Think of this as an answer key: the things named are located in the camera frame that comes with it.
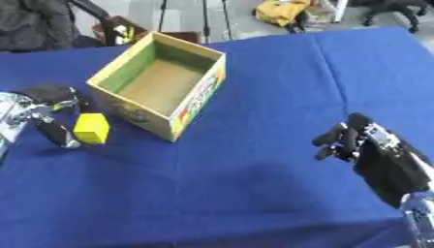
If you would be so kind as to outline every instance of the tripod leg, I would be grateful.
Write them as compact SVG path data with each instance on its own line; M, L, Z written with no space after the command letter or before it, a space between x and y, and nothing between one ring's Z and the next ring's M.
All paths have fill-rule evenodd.
M208 6L206 3L207 0L202 0L203 6L203 35L205 36L205 42L209 43L209 36L211 35L211 29L209 28L208 21Z
M168 8L168 0L163 0L163 3L161 4L161 15L160 15L160 23L158 24L158 32L161 32L163 29L163 22L165 20L167 8Z
M228 5L227 5L227 0L222 0L222 4L223 4L223 11L225 13L225 20L226 20L226 28L228 29L228 35L229 35L229 39L232 41L233 40L233 31L231 30L231 21L229 19L229 14L228 14Z

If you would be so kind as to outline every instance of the open box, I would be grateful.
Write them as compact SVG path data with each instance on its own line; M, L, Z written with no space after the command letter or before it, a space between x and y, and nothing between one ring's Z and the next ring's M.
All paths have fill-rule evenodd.
M99 103L176 141L225 78L225 53L151 32L87 83Z

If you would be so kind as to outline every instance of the robotic arm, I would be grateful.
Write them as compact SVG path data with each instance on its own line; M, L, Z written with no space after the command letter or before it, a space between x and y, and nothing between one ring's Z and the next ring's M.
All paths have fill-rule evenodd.
M68 128L52 117L53 112L77 109L90 111L89 102L74 88L50 85L0 92L0 159L6 156L29 122L52 142L64 148L80 147Z
M409 143L361 113L313 140L316 159L352 162L383 202L400 209L416 245L434 247L434 169Z

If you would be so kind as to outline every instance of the yellow block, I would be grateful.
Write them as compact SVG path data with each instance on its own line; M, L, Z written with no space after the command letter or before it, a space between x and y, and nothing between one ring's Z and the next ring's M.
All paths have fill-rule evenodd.
M101 113L83 113L77 120L74 134L83 142L104 144L109 129L109 123Z

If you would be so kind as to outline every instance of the blue table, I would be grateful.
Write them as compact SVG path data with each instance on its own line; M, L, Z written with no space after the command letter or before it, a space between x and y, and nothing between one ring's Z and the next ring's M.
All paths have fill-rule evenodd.
M350 164L313 160L311 139L362 111L434 157L434 58L413 36L369 29L211 47L229 54L228 79L177 143L115 116L102 148L66 151L27 129L0 170L0 247L409 241L399 213ZM87 91L124 49L1 54L0 90Z

